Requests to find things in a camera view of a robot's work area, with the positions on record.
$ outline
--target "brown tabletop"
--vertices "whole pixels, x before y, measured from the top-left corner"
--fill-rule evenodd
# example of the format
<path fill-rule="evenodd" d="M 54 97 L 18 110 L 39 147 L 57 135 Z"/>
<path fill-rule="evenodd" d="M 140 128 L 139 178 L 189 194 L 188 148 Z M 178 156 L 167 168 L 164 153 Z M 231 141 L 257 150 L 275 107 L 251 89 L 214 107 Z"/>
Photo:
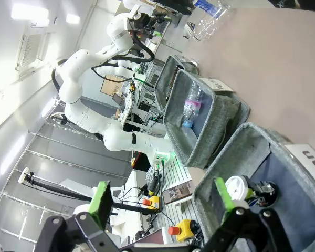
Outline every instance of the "brown tabletop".
<path fill-rule="evenodd" d="M 238 9 L 184 55 L 250 105 L 249 121 L 315 149 L 315 12 Z"/>

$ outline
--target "plastic bottle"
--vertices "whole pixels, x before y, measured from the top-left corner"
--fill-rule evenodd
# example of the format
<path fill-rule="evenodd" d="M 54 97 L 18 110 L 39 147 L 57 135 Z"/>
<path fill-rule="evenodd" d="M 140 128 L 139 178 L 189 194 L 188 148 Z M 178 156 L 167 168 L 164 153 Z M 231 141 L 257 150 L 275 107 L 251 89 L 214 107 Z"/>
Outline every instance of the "plastic bottle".
<path fill-rule="evenodd" d="M 230 5 L 224 0 L 212 2 L 215 2 L 215 4 L 209 3 L 207 0 L 197 0 L 195 3 L 197 8 L 201 8 L 206 12 L 194 28 L 194 39 L 196 40 L 210 38 L 232 15 Z"/>
<path fill-rule="evenodd" d="M 201 88 L 193 81 L 191 89 L 189 91 L 188 97 L 185 100 L 183 115 L 184 122 L 183 126 L 191 128 L 195 118 L 198 116 L 198 113 L 201 108 L 201 98 L 203 91 Z"/>

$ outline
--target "white robotic arm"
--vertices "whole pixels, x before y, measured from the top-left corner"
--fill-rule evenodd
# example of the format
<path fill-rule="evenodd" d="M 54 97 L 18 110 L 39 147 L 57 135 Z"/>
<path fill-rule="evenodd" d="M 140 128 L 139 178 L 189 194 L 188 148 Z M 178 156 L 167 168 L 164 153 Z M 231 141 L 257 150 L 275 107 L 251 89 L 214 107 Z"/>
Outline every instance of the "white robotic arm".
<path fill-rule="evenodd" d="M 79 50 L 63 64 L 59 70 L 63 79 L 59 96 L 66 103 L 66 117 L 91 133 L 102 134 L 107 149 L 110 151 L 139 151 L 145 153 L 150 163 L 153 164 L 153 159 L 157 152 L 170 153 L 172 146 L 169 140 L 140 132 L 125 132 L 122 130 L 120 122 L 96 113 L 80 101 L 82 87 L 78 84 L 79 77 L 89 68 L 99 66 L 133 46 L 133 40 L 128 32 L 130 30 L 129 15 L 131 14 L 119 14 L 108 25 L 107 33 L 113 41 L 111 45 L 104 47 L 96 54 L 83 49 Z M 133 76 L 133 72 L 124 67 L 103 66 L 102 69 L 105 70 L 100 71 L 106 71 L 114 75 Z M 141 79 L 144 78 L 144 75 L 139 76 L 136 73 L 135 77 Z"/>

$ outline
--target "bottle label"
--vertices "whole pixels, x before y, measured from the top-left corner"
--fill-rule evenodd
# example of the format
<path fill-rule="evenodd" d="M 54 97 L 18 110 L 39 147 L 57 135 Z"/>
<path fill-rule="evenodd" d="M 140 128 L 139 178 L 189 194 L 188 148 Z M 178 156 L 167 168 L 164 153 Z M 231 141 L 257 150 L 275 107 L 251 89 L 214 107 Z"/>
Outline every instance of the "bottle label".
<path fill-rule="evenodd" d="M 216 7 L 215 5 L 209 3 L 206 0 L 198 0 L 195 6 L 204 10 L 205 12 L 207 12 L 208 14 L 215 18 L 219 18 L 220 15 L 223 13 L 222 8 Z"/>
<path fill-rule="evenodd" d="M 184 103 L 184 109 L 185 110 L 193 110 L 193 111 L 199 111 L 201 108 L 201 103 L 199 101 L 191 101 L 186 100 Z"/>

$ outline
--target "bolt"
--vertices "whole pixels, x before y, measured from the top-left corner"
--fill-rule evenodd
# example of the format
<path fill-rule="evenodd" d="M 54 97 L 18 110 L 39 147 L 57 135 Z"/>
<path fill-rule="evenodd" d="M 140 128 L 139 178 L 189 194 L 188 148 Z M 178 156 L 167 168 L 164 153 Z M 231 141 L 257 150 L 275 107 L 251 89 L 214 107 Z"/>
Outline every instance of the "bolt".
<path fill-rule="evenodd" d="M 263 212 L 263 215 L 268 218 L 269 216 L 271 216 L 271 212 L 269 210 L 266 210 Z"/>
<path fill-rule="evenodd" d="M 245 212 L 244 209 L 241 209 L 241 208 L 239 208 L 239 209 L 236 210 L 236 214 L 237 214 L 237 215 L 243 215 L 244 212 Z"/>

